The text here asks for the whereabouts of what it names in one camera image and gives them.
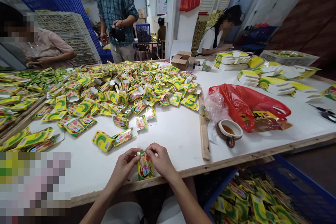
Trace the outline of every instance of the clear plastic bag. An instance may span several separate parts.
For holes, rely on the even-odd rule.
[[[209,94],[203,104],[213,123],[217,124],[220,120],[229,119],[229,107],[220,93]]]

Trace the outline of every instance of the hand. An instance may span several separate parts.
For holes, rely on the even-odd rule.
[[[230,45],[230,44],[223,44],[223,45],[220,45],[219,48],[222,51],[230,51],[230,49],[232,49],[234,47],[232,45]]]
[[[107,41],[107,34],[106,33],[100,33],[100,40],[102,42],[106,42]]]
[[[132,168],[140,160],[137,152],[142,151],[140,148],[132,148],[118,157],[113,173],[108,181],[106,188],[110,190],[118,190],[126,181]]]
[[[175,170],[165,147],[162,147],[157,143],[152,143],[146,149],[146,151],[150,156],[157,172],[160,173],[165,179],[169,181],[169,179],[172,179],[175,175],[179,175]]]
[[[122,22],[122,20],[114,21],[113,25],[112,25],[112,29],[115,29],[115,26],[117,26],[118,28],[121,28],[121,22]]]
[[[45,64],[45,63],[52,63],[54,62],[54,58],[53,57],[48,57],[48,56],[45,56],[45,57],[41,57],[39,59],[37,59],[36,62],[34,62],[34,64]]]

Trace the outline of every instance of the man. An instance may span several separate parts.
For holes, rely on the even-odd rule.
[[[144,222],[142,208],[136,203],[135,197],[132,199],[130,195],[120,195],[120,199],[113,202],[119,188],[140,160],[140,156],[135,156],[139,151],[142,149],[132,148],[119,156],[110,180],[80,224],[138,224]],[[197,202],[193,178],[185,184],[175,170],[165,147],[152,143],[146,151],[156,171],[168,181],[174,193],[174,196],[167,198],[163,203],[157,224],[211,224],[211,220]]]
[[[97,6],[101,23],[100,37],[103,41],[107,41],[107,28],[110,32],[114,62],[134,61],[133,23],[138,19],[138,12],[133,0],[97,0]],[[120,32],[116,27],[125,33],[124,42],[121,42],[120,39],[117,41],[112,37],[114,31]]]

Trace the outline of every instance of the pile of packets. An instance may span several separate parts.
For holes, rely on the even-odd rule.
[[[0,73],[0,131],[69,74],[66,69]]]
[[[258,56],[248,63],[251,70],[241,70],[237,79],[248,86],[258,86],[274,95],[290,95],[302,102],[319,102],[322,96],[308,85],[296,82],[309,78],[317,68],[303,66],[283,66],[277,62],[266,62]]]
[[[216,223],[308,224],[295,212],[291,198],[274,186],[267,173],[254,177],[239,171],[210,208]]]
[[[194,82],[197,77],[172,65],[159,66],[152,60],[141,63],[129,61],[78,69],[68,82],[54,85],[48,92],[47,106],[33,116],[57,125],[77,138],[97,123],[95,115],[112,117],[122,131],[109,136],[97,131],[92,142],[104,152],[134,137],[129,127],[130,116],[136,115],[136,130],[148,128],[156,121],[155,105],[178,107],[180,104],[198,111],[196,99],[201,90]],[[25,151],[26,145],[19,149]]]

